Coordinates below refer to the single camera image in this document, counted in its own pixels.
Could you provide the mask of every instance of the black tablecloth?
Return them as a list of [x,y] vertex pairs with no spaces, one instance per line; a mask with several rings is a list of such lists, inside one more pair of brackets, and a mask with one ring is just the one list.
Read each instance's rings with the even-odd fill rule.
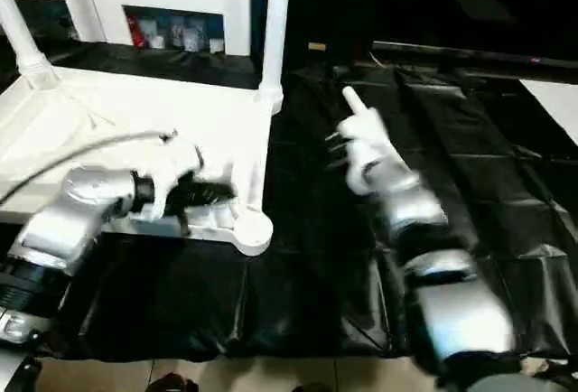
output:
[[[246,59],[43,48],[71,67],[258,83]],[[7,53],[3,46],[4,87],[14,77]],[[360,69],[349,82],[441,198],[509,308],[518,350],[574,353],[578,148],[570,138],[516,80]],[[288,73],[284,92],[266,168],[270,248],[249,258],[223,243],[105,234],[74,280],[47,351],[111,361],[411,353],[396,253],[342,170],[327,169],[323,139],[347,107],[321,67]],[[8,249],[18,227],[0,229]]]

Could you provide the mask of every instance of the tile floor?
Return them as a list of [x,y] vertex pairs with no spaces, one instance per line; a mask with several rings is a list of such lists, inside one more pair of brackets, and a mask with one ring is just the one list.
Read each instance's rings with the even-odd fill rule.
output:
[[177,372],[201,392],[291,392],[321,382],[335,392],[429,392],[434,381],[410,359],[217,359],[205,363],[155,360],[135,363],[42,361],[39,392],[145,392],[146,385]]

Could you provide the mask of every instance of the black cable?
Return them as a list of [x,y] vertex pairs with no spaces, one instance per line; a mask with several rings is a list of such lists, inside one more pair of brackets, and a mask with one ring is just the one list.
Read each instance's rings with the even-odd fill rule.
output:
[[121,142],[134,141],[137,139],[149,139],[149,138],[153,138],[153,137],[158,137],[163,142],[167,142],[168,140],[172,139],[175,136],[176,136],[176,133],[167,134],[165,132],[151,131],[151,132],[142,132],[142,133],[136,133],[136,134],[131,134],[131,135],[120,135],[120,136],[109,137],[107,139],[102,139],[100,141],[94,142],[92,144],[84,145],[81,148],[78,148],[77,150],[74,150],[68,154],[65,154],[60,159],[55,160],[54,162],[48,163],[47,165],[43,166],[41,169],[39,169],[35,173],[32,173],[31,175],[26,177],[21,182],[18,182],[17,184],[15,184],[8,191],[8,193],[6,193],[2,198],[0,198],[0,207],[2,207],[8,200],[10,200],[10,198],[15,196],[16,193],[18,193],[23,187],[28,185],[30,182],[33,182],[38,177],[46,174],[48,171],[51,171],[52,169],[56,168],[57,166],[60,166],[61,164],[66,163],[69,160],[72,160],[75,157],[78,157],[79,155],[90,153],[91,151],[98,150],[99,148],[104,148],[106,146],[115,145],[115,144],[118,144]]

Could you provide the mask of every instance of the white pole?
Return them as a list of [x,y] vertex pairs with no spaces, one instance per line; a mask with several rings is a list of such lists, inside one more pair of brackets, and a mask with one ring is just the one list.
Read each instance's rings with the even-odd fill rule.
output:
[[35,89],[53,88],[58,80],[51,64],[36,47],[14,0],[0,0],[0,23],[16,53],[20,74],[25,76]]
[[274,114],[281,110],[283,102],[281,71],[288,3],[289,0],[269,0],[267,4],[263,78],[259,86],[259,97],[271,102]]

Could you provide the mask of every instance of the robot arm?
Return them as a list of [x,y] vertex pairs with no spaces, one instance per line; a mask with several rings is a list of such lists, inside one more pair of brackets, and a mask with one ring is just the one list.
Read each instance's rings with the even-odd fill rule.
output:
[[188,206],[235,196],[227,182],[196,182],[202,167],[198,148],[172,139],[161,162],[141,168],[145,176],[104,167],[67,174],[55,198],[34,214],[0,262],[0,390],[29,390],[35,381],[40,369],[28,350],[50,329],[103,225],[129,213],[179,219]]
[[378,112],[351,87],[343,95],[354,113],[338,127],[348,140],[347,183],[377,201],[406,272],[418,363],[457,390],[555,390],[518,374],[509,315],[452,234],[441,203],[391,144]]
[[2,263],[0,340],[24,344],[50,327],[102,226],[154,200],[151,178],[128,170],[77,168],[24,226]]

